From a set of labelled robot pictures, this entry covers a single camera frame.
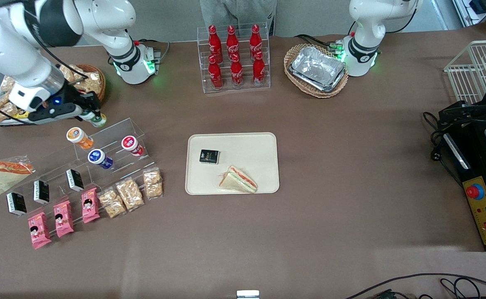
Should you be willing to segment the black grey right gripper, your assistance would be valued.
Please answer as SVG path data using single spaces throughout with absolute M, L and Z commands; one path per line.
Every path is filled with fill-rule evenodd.
M 80 117 L 90 123 L 100 123 L 102 118 L 95 114 L 100 112 L 100 108 L 101 103 L 96 93 L 80 93 L 75 88 L 63 88 L 43 102 L 36 111 L 30 112 L 28 120 L 41 125 Z

